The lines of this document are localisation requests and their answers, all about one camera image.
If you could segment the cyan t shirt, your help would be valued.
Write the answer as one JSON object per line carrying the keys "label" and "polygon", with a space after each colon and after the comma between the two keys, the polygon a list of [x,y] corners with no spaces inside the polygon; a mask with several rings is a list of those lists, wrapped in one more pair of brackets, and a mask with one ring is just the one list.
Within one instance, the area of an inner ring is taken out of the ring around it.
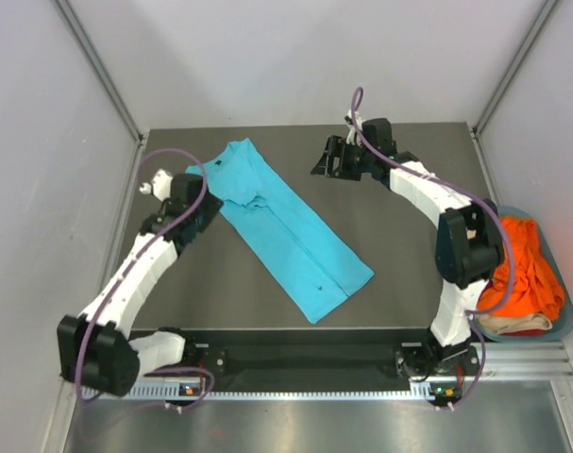
{"label": "cyan t shirt", "polygon": [[206,162],[220,213],[316,324],[373,276],[358,255],[278,175],[249,139]]}

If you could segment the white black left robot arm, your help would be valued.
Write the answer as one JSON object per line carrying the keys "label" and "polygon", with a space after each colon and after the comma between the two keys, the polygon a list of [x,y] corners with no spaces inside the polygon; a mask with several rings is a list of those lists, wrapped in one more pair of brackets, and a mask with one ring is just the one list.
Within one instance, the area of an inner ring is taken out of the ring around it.
{"label": "white black left robot arm", "polygon": [[137,378],[169,366],[184,375],[197,365],[196,349],[175,329],[130,337],[134,321],[163,274],[203,233],[222,208],[205,178],[158,170],[141,193],[160,201],[142,223],[126,258],[101,293],[57,327],[61,377],[100,393],[127,395]]}

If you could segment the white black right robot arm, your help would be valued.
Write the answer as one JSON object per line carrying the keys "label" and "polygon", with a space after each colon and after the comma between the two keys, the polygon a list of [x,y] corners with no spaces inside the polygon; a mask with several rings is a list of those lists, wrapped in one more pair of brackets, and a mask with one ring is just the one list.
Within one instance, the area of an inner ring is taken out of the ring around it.
{"label": "white black right robot arm", "polygon": [[434,262],[443,285],[424,359],[431,371],[446,373],[467,347],[471,336],[468,315],[504,259],[497,209],[487,199],[475,201],[447,186],[414,154],[398,151],[387,119],[364,121],[348,113],[345,122],[347,135],[328,137],[312,174],[351,181],[368,174],[433,223]]}

